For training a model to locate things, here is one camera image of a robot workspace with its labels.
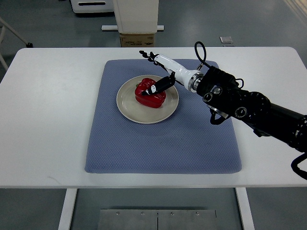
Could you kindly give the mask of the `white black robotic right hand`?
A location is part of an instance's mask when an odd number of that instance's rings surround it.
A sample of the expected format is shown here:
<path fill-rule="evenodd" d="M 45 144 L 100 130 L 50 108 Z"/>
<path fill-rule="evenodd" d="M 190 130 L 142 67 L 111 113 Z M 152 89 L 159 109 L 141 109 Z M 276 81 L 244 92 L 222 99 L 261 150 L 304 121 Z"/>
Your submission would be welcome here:
<path fill-rule="evenodd" d="M 147 58 L 149 61 L 153 62 L 155 65 L 162 67 L 169 74 L 168 77 L 163 77 L 156 83 L 150 85 L 147 89 L 142 90 L 141 95 L 161 93 L 172 87 L 176 81 L 183 85 L 188 91 L 196 92 L 192 88 L 191 82 L 194 81 L 195 75 L 199 73 L 197 70 L 188 70 L 176 61 L 161 54 L 154 54 L 153 52 L 147 54 L 142 50 L 139 51 L 139 53 L 144 58 Z"/>

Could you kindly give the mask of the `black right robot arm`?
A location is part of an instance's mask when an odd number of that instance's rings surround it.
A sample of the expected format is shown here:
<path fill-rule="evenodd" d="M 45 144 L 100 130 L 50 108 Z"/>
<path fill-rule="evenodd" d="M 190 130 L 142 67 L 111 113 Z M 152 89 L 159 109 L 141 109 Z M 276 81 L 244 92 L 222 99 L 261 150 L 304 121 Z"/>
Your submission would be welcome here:
<path fill-rule="evenodd" d="M 251 127 L 258 137 L 272 136 L 288 144 L 302 153 L 291 163 L 293 172 L 306 179 L 306 171 L 298 166 L 307 159 L 306 115 L 273 104 L 260 92 L 243 90 L 237 78 L 210 66 L 205 57 L 200 57 L 199 61 L 208 71 L 196 77 L 191 88 L 209 107 L 210 123 L 219 125 L 233 117 Z"/>

